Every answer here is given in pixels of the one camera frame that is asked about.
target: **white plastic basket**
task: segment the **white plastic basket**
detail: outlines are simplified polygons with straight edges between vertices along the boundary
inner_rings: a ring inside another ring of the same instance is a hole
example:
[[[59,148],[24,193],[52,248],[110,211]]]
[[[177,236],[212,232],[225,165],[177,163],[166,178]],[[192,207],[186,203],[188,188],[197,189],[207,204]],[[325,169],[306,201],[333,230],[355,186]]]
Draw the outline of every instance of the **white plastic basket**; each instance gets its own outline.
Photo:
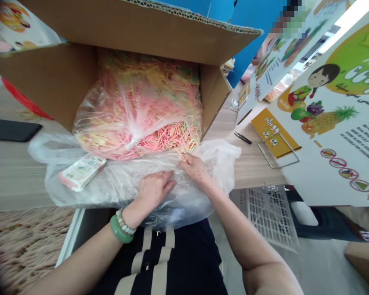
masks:
[[[269,243],[297,253],[298,237],[283,185],[233,190],[230,198]]]

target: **black phone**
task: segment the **black phone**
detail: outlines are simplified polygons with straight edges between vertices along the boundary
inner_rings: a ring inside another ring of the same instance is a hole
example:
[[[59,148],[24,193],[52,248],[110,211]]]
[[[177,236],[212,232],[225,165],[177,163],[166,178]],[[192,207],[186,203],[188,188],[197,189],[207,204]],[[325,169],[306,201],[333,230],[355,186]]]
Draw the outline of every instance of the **black phone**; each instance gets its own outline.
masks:
[[[41,128],[36,123],[0,120],[0,140],[28,142]]]

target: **carpet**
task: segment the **carpet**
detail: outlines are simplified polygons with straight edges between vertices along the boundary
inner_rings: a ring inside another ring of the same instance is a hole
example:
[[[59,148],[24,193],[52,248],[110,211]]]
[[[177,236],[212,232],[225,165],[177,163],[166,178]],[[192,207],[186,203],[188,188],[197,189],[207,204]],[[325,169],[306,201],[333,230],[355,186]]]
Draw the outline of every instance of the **carpet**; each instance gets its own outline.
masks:
[[[24,294],[55,268],[75,209],[0,212],[0,288]]]

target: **wooden table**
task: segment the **wooden table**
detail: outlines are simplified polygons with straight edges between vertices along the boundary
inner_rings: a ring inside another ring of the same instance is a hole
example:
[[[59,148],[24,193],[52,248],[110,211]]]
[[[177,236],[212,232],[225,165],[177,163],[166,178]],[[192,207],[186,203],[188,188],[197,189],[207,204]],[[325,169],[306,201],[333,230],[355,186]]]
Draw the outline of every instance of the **wooden table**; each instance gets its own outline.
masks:
[[[235,125],[236,113],[230,110],[231,97],[238,96],[240,85],[232,91],[204,140],[224,138],[242,148],[242,156],[235,163],[235,188],[285,184],[279,170],[269,167],[257,142],[261,138],[249,125],[251,117]],[[0,119],[23,121],[21,105],[4,87],[0,88]],[[55,121],[42,119],[44,132],[66,132]],[[250,139],[248,145],[233,134],[233,129]],[[27,152],[28,143],[0,141],[0,211],[26,210],[54,206],[44,187],[46,166],[36,162]]]

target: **colorful straw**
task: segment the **colorful straw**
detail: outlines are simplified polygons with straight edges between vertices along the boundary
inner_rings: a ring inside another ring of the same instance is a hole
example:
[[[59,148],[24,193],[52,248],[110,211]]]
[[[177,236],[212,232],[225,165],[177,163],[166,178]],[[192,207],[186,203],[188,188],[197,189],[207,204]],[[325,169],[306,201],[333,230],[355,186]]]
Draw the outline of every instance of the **colorful straw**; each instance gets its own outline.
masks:
[[[130,160],[191,152],[201,139],[198,66],[99,49],[99,79],[78,109],[73,133],[98,157]]]

